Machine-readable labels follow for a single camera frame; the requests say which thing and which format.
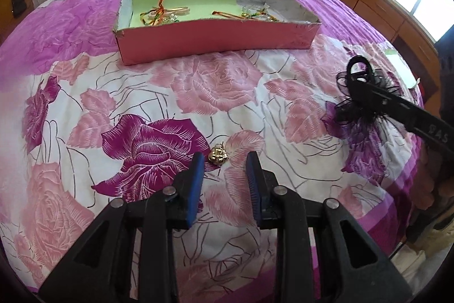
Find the black lace hair bow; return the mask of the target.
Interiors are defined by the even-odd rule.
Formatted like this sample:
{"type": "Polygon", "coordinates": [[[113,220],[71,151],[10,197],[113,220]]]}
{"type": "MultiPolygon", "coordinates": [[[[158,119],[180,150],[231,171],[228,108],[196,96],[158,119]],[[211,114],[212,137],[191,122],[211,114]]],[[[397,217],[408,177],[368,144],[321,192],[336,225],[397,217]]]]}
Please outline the black lace hair bow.
{"type": "Polygon", "coordinates": [[[380,92],[402,97],[400,85],[380,69],[374,69],[369,60],[361,55],[349,59],[346,70],[336,75],[337,88],[344,99],[335,104],[325,104],[322,123],[327,132],[358,145],[379,133],[379,122],[386,116],[384,104],[373,97],[380,92]]]}

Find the wooden low cabinet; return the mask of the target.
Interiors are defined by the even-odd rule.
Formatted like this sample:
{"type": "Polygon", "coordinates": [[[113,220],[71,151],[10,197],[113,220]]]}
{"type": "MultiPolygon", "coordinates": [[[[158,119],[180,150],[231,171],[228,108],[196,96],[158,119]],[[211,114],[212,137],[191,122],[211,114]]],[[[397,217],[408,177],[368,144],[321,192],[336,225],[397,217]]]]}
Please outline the wooden low cabinet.
{"type": "Polygon", "coordinates": [[[394,0],[340,0],[370,23],[401,53],[420,79],[424,102],[440,100],[440,64],[429,33],[394,0]]]}

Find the pink floral bed quilt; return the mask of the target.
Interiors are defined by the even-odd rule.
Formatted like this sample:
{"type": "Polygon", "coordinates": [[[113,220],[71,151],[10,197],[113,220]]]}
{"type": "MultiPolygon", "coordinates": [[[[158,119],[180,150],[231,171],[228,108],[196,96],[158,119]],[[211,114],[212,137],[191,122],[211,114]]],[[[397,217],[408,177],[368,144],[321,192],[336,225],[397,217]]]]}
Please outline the pink floral bed quilt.
{"type": "Polygon", "coordinates": [[[191,156],[223,144],[195,224],[175,236],[182,302],[253,302],[271,287],[276,235],[255,226],[245,157],[280,183],[333,197],[386,253],[404,234],[419,142],[393,125],[364,169],[325,130],[335,76],[354,55],[393,82],[392,45],[339,0],[297,0],[322,22],[308,50],[247,50],[126,67],[113,33],[121,0],[48,0],[1,44],[1,242],[36,291],[115,197],[167,185],[191,156]]]}

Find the gold flower brooch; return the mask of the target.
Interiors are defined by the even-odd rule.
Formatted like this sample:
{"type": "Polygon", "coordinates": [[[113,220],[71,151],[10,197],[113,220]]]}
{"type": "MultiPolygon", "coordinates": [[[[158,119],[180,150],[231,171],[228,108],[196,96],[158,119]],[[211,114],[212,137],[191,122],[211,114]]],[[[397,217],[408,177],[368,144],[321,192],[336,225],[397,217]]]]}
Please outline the gold flower brooch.
{"type": "Polygon", "coordinates": [[[228,161],[228,153],[223,142],[212,147],[209,153],[209,161],[216,166],[222,166],[228,161]]]}

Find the light green felt liner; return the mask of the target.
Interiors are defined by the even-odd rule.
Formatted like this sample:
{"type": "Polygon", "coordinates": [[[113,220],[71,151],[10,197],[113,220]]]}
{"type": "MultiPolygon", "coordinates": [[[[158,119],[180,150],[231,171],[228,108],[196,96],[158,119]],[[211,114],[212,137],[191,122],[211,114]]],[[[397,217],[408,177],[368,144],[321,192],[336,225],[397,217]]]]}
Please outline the light green felt liner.
{"type": "MultiPolygon", "coordinates": [[[[143,27],[139,14],[157,7],[158,3],[159,0],[132,0],[132,20],[130,26],[133,28],[143,27]]],[[[236,0],[163,0],[162,5],[166,10],[182,7],[188,8],[187,14],[177,16],[177,20],[181,22],[203,18],[221,18],[221,16],[212,14],[212,12],[240,15],[243,9],[236,0]]]]}

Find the pink hair clip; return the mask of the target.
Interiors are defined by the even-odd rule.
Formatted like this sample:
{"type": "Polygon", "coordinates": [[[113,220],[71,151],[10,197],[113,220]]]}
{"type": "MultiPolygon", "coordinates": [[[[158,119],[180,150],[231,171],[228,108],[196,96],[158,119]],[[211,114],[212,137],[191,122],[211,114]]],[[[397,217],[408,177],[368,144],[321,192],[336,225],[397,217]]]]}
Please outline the pink hair clip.
{"type": "Polygon", "coordinates": [[[188,7],[177,7],[171,9],[158,9],[155,18],[176,18],[178,16],[187,15],[190,12],[188,7]]]}

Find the pink cardboard box tray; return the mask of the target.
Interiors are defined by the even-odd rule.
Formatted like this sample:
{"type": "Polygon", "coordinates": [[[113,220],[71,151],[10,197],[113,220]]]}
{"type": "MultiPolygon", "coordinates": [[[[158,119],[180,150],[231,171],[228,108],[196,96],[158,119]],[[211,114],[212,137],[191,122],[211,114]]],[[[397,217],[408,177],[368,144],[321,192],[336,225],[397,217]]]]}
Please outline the pink cardboard box tray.
{"type": "Polygon", "coordinates": [[[121,0],[113,29],[121,59],[136,65],[169,58],[248,49],[308,49],[321,22],[297,0],[236,0],[242,14],[181,22],[155,18],[158,6],[140,13],[131,27],[132,0],[121,0]]]}

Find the black hanging bag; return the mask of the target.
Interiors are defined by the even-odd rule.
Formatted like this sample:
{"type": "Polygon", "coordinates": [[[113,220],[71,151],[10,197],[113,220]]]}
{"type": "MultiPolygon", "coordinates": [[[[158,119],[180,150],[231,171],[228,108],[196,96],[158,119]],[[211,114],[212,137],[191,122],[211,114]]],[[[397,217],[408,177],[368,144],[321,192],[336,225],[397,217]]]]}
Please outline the black hanging bag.
{"type": "Polygon", "coordinates": [[[12,0],[12,14],[19,18],[28,8],[26,0],[12,0]]]}

